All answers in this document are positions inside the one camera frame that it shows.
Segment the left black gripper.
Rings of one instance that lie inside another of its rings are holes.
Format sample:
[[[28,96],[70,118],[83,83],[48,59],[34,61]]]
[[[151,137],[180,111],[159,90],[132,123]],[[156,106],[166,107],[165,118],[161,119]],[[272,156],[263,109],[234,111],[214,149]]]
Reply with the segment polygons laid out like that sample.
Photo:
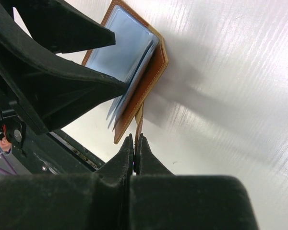
[[[12,154],[32,174],[48,173],[48,135],[37,135],[10,105],[0,76],[0,157]]]

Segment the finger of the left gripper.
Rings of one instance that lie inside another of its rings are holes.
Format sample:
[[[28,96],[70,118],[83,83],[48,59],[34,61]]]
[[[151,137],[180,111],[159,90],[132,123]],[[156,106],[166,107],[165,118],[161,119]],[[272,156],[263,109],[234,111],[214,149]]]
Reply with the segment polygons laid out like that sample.
[[[31,37],[13,0],[0,0],[0,76],[10,105],[37,134],[127,91],[126,83],[60,55]]]
[[[52,53],[73,53],[115,45],[114,32],[64,0],[14,0],[31,37]]]

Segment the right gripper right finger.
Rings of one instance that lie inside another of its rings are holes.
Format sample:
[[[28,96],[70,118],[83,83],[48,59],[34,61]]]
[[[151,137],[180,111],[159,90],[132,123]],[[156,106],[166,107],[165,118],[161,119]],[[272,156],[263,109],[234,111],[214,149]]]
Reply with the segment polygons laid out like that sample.
[[[247,190],[226,175],[174,175],[140,135],[130,180],[132,230],[256,230]]]

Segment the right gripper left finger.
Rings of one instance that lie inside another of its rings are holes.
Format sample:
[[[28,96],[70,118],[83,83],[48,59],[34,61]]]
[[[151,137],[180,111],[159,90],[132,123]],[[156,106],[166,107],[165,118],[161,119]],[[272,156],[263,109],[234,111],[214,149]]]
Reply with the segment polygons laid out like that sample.
[[[0,177],[0,230],[126,230],[133,139],[93,173]]]

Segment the brown leather card holder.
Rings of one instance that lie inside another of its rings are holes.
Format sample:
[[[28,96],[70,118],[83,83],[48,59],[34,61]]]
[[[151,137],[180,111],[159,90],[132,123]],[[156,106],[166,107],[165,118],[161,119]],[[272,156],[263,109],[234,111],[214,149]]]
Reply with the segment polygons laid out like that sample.
[[[113,0],[101,22],[114,32],[116,43],[88,50],[82,65],[127,83],[114,99],[107,119],[117,144],[133,119],[140,134],[144,101],[168,65],[163,36],[122,0]]]

